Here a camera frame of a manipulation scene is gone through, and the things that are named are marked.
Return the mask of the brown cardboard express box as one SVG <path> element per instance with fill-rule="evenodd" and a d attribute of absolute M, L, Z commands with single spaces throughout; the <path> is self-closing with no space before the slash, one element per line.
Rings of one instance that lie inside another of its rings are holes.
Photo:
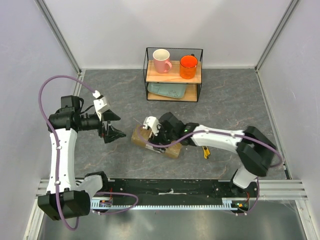
<path fill-rule="evenodd" d="M 151 129 L 145 130 L 142 129 L 139 125 L 137 125 L 132 133 L 131 142 L 139 147 L 165 155 L 166 157 L 172 159 L 177 159 L 179 157 L 182 149 L 181 143 L 177 143 L 168 148 L 156 148 L 145 143 L 145 141 L 150 141 L 150 137 L 152 135 L 153 134 Z"/>

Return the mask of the yellow utility knife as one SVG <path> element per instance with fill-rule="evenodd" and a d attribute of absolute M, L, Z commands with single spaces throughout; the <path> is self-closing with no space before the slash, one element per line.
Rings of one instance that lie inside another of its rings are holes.
<path fill-rule="evenodd" d="M 203 149 L 203 156 L 205 159 L 209 159 L 210 155 L 211 155 L 211 152 L 210 150 L 208 149 L 207 146 L 202 146 L 202 149 Z"/>

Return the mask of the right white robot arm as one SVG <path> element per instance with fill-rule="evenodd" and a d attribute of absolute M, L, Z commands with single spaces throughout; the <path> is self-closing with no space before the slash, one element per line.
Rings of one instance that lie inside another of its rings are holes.
<path fill-rule="evenodd" d="M 146 117 L 143 127 L 151 129 L 149 145 L 153 148 L 167 149 L 182 144 L 213 147 L 237 154 L 242 165 L 229 184 L 229 191 L 235 197 L 242 196 L 256 178 L 267 175 L 277 154 L 276 146 L 254 126 L 244 130 L 223 130 L 195 122 L 184 124 L 167 112 L 160 118 Z"/>

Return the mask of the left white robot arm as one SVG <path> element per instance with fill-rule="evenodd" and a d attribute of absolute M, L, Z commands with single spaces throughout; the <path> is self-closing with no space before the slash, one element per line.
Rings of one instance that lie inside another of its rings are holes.
<path fill-rule="evenodd" d="M 94 114 L 82 110 L 84 99 L 74 95 L 61 97 L 61 107 L 48 118 L 51 140 L 51 167 L 46 193 L 38 197 L 38 206 L 54 221 L 87 216 L 95 194 L 106 196 L 110 191 L 104 171 L 85 175 L 77 184 L 75 177 L 75 145 L 78 133 L 96 130 L 107 143 L 126 134 L 111 125 L 121 118 L 110 109 L 105 96 L 93 101 Z"/>

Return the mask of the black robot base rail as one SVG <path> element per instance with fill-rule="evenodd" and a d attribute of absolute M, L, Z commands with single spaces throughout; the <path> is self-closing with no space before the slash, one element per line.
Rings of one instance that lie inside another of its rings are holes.
<path fill-rule="evenodd" d="M 223 198 L 252 200 L 258 187 L 252 182 L 243 190 L 215 179 L 114 178 L 108 180 L 107 191 L 136 195 L 138 205 L 218 205 Z"/>

